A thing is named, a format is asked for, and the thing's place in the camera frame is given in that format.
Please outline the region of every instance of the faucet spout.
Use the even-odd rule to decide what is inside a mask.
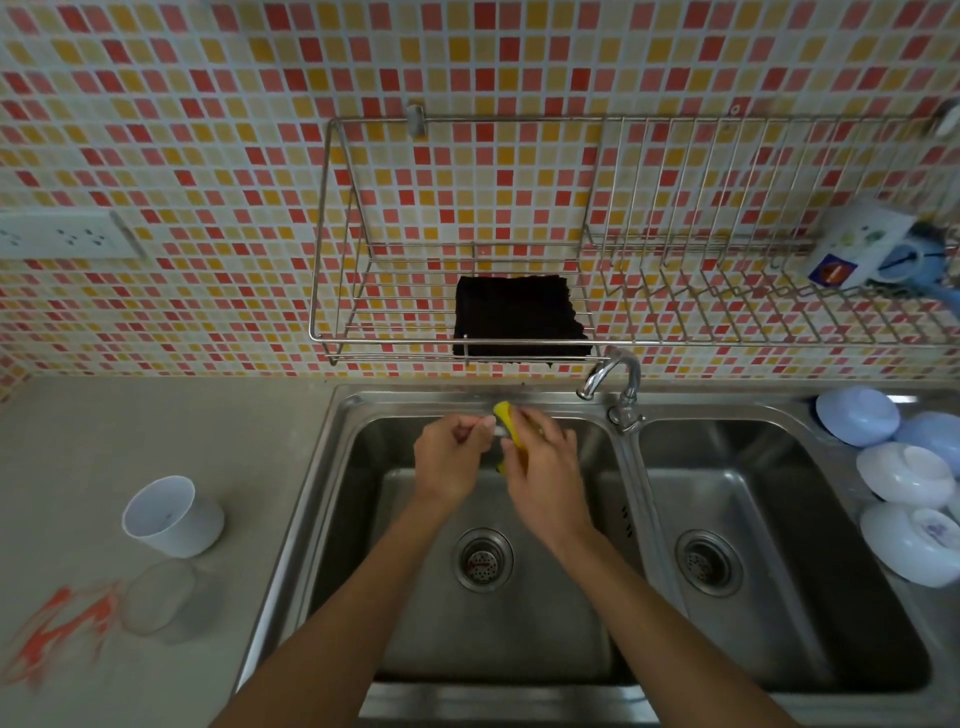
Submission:
[[[620,393],[617,404],[611,407],[607,414],[611,422],[617,425],[621,432],[626,433],[643,421],[643,415],[636,407],[636,393],[640,389],[642,374],[640,360],[636,358],[636,354],[618,347],[607,347],[604,351],[604,359],[597,362],[590,370],[587,381],[577,389],[577,396],[581,400],[592,400],[601,382],[621,362],[627,367],[627,386]]]

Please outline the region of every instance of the hand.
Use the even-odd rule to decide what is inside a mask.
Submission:
[[[529,453],[525,473],[514,442],[501,440],[510,498],[527,528],[560,558],[565,546],[593,532],[577,463],[577,435],[533,407],[511,405],[510,415]]]
[[[414,498],[455,511],[476,484],[480,455],[490,449],[495,424],[493,415],[446,415],[424,427],[414,443]]]

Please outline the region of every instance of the wall socket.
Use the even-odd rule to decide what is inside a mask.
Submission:
[[[142,257],[132,233],[109,210],[0,212],[0,258]]]

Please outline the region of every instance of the drain strainer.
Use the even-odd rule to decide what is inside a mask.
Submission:
[[[687,531],[677,540],[677,566],[704,594],[730,596],[743,583],[743,566],[733,547],[710,531]]]
[[[453,570],[457,579],[473,592],[492,592],[502,586],[514,570],[514,550],[499,531],[474,528],[453,548]]]

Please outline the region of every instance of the double sink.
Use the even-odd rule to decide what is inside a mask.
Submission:
[[[856,526],[873,496],[855,450],[817,425],[815,394],[647,387],[644,422],[623,435],[607,417],[613,393],[339,387],[237,687],[402,510],[423,426],[509,399],[576,430],[594,525],[799,722],[951,724],[960,593],[911,586],[873,557]],[[895,399],[960,412],[948,390]],[[657,722],[583,594],[519,521],[501,457],[494,444],[428,553],[361,718]]]

